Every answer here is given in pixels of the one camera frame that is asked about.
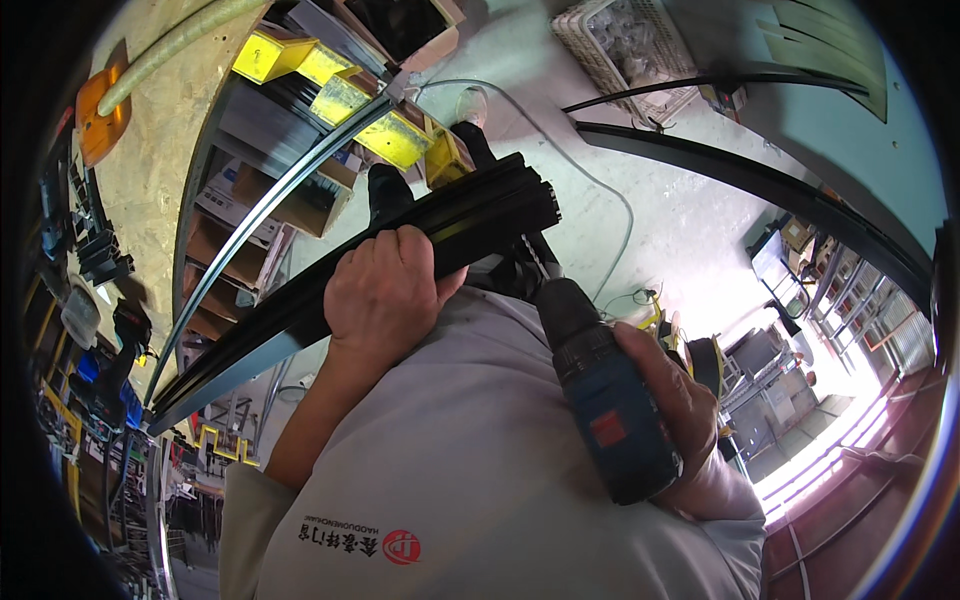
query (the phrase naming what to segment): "plastic crate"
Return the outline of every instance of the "plastic crate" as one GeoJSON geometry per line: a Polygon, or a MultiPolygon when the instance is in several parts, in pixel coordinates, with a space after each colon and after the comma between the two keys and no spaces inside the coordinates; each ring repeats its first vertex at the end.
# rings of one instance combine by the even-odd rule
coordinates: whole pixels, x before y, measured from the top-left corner
{"type": "MultiPolygon", "coordinates": [[[[615,1],[617,0],[586,0],[557,15],[550,22],[550,30],[580,62],[602,95],[630,89],[619,69],[614,66],[587,26],[594,15],[615,1]]],[[[696,67],[693,59],[660,0],[629,1],[634,14],[650,21],[657,29],[653,49],[647,55],[647,59],[657,67],[657,79],[670,82],[694,77],[696,67]]],[[[615,103],[637,117],[644,127],[654,129],[656,126],[651,119],[665,124],[699,92],[696,87],[679,87],[655,93],[668,94],[669,99],[663,105],[653,104],[646,100],[647,94],[643,94],[617,100],[615,103]]]]}

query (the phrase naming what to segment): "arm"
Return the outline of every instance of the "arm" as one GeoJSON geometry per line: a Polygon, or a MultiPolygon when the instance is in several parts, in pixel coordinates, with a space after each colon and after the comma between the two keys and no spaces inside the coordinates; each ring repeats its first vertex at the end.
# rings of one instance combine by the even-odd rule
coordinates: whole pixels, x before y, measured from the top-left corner
{"type": "Polygon", "coordinates": [[[422,340],[467,276],[434,282],[433,247],[411,226],[384,230],[340,262],[324,292],[330,347],[276,441],[264,474],[303,488],[340,421],[422,340]]]}
{"type": "Polygon", "coordinates": [[[683,475],[654,501],[700,521],[745,520],[761,514],[753,486],[716,449],[718,402],[713,394],[670,360],[647,333],[618,323],[613,335],[646,379],[684,457],[683,475]]]}

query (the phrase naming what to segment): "orange pad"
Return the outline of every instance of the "orange pad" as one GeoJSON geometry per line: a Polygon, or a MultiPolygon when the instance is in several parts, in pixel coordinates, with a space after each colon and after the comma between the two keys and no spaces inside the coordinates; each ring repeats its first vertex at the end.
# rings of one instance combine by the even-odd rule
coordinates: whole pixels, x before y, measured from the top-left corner
{"type": "Polygon", "coordinates": [[[130,124],[130,96],[117,105],[109,115],[102,117],[97,114],[97,104],[100,103],[100,99],[104,97],[110,86],[120,79],[120,75],[127,70],[128,66],[130,62],[127,59],[127,45],[121,42],[107,60],[107,67],[87,80],[77,92],[80,153],[84,157],[84,165],[87,168],[94,166],[107,155],[130,124]]]}

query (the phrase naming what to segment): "white hose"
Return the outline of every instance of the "white hose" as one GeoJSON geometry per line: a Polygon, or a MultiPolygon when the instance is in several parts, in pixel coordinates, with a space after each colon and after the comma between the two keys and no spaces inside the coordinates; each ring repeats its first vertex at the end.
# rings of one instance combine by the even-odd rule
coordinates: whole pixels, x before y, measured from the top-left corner
{"type": "Polygon", "coordinates": [[[270,0],[215,0],[186,17],[136,58],[116,84],[113,84],[100,99],[97,113],[102,117],[107,116],[130,95],[140,82],[147,79],[177,52],[234,17],[252,11],[268,1],[270,0]]]}

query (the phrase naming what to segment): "shoe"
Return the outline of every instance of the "shoe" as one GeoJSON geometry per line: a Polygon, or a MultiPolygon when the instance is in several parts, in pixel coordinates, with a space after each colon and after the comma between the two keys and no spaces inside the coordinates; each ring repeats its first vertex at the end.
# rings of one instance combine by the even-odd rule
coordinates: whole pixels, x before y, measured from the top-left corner
{"type": "Polygon", "coordinates": [[[473,85],[460,92],[456,113],[457,123],[466,121],[483,129],[487,122],[487,92],[473,85]]]}

